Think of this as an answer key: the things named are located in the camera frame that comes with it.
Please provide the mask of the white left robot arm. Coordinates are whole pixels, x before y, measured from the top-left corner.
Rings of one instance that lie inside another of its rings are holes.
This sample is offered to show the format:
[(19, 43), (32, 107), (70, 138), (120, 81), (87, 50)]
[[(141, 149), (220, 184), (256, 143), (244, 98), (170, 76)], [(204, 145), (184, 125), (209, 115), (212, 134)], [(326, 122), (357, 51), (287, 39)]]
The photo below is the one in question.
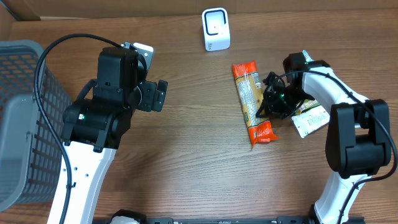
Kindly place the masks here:
[(97, 79), (63, 113), (61, 138), (72, 170), (65, 223), (91, 223), (105, 175), (135, 110), (160, 112), (167, 85), (146, 79), (153, 47), (134, 43), (105, 47)]

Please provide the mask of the teal snack packet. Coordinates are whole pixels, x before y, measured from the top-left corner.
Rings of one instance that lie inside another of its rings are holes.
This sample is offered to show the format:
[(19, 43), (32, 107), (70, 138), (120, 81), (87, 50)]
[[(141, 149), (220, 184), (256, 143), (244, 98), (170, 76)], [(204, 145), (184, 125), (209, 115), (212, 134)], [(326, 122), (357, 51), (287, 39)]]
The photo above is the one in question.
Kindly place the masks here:
[(306, 50), (302, 50), (303, 56), (305, 57), (305, 61), (306, 62), (312, 62), (313, 59), (311, 58), (311, 56), (309, 55), (309, 53)]

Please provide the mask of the green tea packet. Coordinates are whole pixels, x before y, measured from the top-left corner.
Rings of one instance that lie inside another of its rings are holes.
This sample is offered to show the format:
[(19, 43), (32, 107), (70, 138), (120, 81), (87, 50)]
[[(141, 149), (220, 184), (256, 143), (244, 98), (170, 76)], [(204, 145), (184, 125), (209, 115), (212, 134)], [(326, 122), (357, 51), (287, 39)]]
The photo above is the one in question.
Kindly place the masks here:
[(317, 106), (320, 106), (317, 100), (305, 100), (303, 103), (298, 104), (298, 109), (295, 111), (294, 115), (301, 114)]

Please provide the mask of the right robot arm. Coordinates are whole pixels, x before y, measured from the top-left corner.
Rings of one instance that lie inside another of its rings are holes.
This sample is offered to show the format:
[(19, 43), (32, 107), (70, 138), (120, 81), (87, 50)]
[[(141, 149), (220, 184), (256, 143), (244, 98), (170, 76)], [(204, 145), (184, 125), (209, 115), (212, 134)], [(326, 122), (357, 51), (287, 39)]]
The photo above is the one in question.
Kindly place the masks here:
[(264, 99), (256, 115), (292, 116), (305, 100), (316, 100), (330, 115), (325, 155), (331, 173), (307, 223), (364, 223), (350, 208), (364, 184), (390, 177), (397, 169), (397, 146), (390, 132), (388, 104), (370, 100), (344, 84), (324, 60), (302, 52), (283, 61), (284, 74), (263, 80)]

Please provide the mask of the orange noodle packet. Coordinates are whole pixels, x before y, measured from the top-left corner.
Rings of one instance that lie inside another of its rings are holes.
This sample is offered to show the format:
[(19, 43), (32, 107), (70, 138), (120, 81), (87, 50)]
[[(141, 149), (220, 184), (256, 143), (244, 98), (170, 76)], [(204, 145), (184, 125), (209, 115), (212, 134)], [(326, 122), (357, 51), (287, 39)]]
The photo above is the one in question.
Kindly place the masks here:
[(256, 116), (264, 97), (255, 61), (232, 64), (232, 71), (252, 147), (256, 143), (278, 140), (279, 137), (274, 134), (269, 117)]

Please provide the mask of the white conditioner tube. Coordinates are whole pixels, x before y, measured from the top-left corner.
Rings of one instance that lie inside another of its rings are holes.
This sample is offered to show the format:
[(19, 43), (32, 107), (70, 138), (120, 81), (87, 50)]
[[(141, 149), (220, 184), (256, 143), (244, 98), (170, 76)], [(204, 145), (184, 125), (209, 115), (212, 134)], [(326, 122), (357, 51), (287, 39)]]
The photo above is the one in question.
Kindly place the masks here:
[(330, 115), (322, 107), (317, 106), (299, 115), (293, 116), (292, 121), (301, 138), (320, 129), (330, 120)]

